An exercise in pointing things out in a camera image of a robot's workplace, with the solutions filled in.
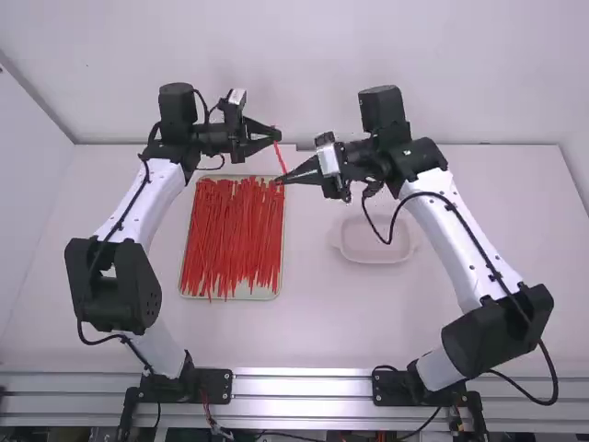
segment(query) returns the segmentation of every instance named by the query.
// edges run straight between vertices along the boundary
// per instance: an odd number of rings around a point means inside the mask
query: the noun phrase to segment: metal rail
[[[213,406],[214,417],[229,428],[412,430],[433,409],[375,407],[370,370],[306,368],[238,368],[229,405]],[[6,396],[0,403],[0,426],[116,426],[125,390],[137,385],[131,372],[35,372],[0,367]],[[516,378],[532,394],[549,396],[548,378]],[[560,400],[535,405],[495,377],[468,383],[484,402],[490,431],[589,433],[589,378],[561,378]],[[429,431],[446,431],[440,413]],[[140,405],[136,426],[151,426],[156,406]],[[166,404],[160,425],[205,427],[202,406]]]

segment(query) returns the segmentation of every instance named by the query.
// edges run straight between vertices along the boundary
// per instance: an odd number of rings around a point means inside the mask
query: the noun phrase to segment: table surface
[[[138,366],[119,343],[87,348],[75,332],[64,247],[88,237],[108,217],[140,167],[139,146],[93,145],[76,150],[52,216],[0,341],[0,361],[109,371]],[[555,145],[442,145],[456,185],[502,256],[529,285],[544,283],[555,298],[545,342],[560,371],[586,376],[585,335],[589,218]],[[282,148],[288,167],[309,154]],[[235,174],[278,174],[271,149]],[[214,302],[179,296],[193,177],[164,217],[149,253],[164,292],[160,319],[200,366],[370,367],[407,365],[440,342],[440,329],[460,315],[448,276],[420,231],[406,262],[346,261],[329,245],[329,231],[352,206],[323,199],[310,186],[288,188],[283,290],[272,301]],[[374,213],[389,214],[379,195]],[[89,337],[99,336],[86,325]],[[546,375],[532,354],[512,371]]]

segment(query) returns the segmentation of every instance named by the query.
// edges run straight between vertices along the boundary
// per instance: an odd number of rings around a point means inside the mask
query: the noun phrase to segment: bundle of red straws
[[[247,282],[278,293],[283,246],[284,187],[264,179],[197,183],[180,279],[193,297],[235,297]]]

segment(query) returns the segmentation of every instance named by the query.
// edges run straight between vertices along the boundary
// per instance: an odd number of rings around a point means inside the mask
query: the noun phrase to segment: tray
[[[198,181],[196,182],[196,187],[194,188],[194,191],[197,192],[197,188],[198,188],[198,183],[200,180],[213,180],[213,181],[219,181],[219,180],[243,180],[245,178],[249,178],[249,177],[255,177],[257,181],[260,181],[262,179],[264,179],[265,181],[269,181],[269,180],[273,180],[274,178],[276,178],[275,175],[251,175],[251,174],[244,174],[244,175],[203,175],[201,176]],[[286,223],[286,188],[284,188],[284,213],[283,213],[283,241],[282,241],[282,246],[281,246],[281,254],[282,254],[282,258],[281,258],[281,263],[280,263],[280,272],[278,275],[278,289],[276,291],[276,293],[274,294],[274,292],[272,292],[271,287],[260,287],[258,285],[254,285],[253,288],[253,292],[250,292],[249,290],[249,285],[247,281],[243,281],[241,283],[239,283],[236,287],[236,292],[235,292],[235,296],[232,297],[231,294],[227,297],[227,301],[234,301],[234,300],[256,300],[256,301],[269,301],[271,299],[275,299],[281,292],[281,289],[283,287],[283,268],[284,268],[284,226]],[[195,200],[194,197],[192,198],[192,204],[195,204]],[[188,240],[190,237],[190,225],[191,223],[189,222],[189,230],[186,232],[186,241],[184,243],[184,252],[182,253],[182,263],[180,264],[180,268],[179,268],[179,276],[178,276],[178,289],[179,289],[179,294],[181,297],[185,297],[187,299],[200,299],[200,300],[209,300],[209,297],[204,296],[204,297],[200,297],[200,296],[193,296],[190,293],[184,293],[182,292],[182,269],[184,267],[184,260],[186,259],[186,249],[188,248]],[[212,292],[211,294],[211,299],[212,301],[225,301],[225,297],[218,297],[217,296],[218,291],[215,288],[215,290]]]

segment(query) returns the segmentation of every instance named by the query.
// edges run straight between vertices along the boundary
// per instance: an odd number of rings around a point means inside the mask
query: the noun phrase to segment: plastic container
[[[388,238],[391,214],[370,214],[376,229]],[[410,258],[420,242],[419,226],[414,219],[399,213],[391,245],[383,244],[364,214],[340,218],[329,233],[329,244],[349,261],[362,264],[395,264]]]

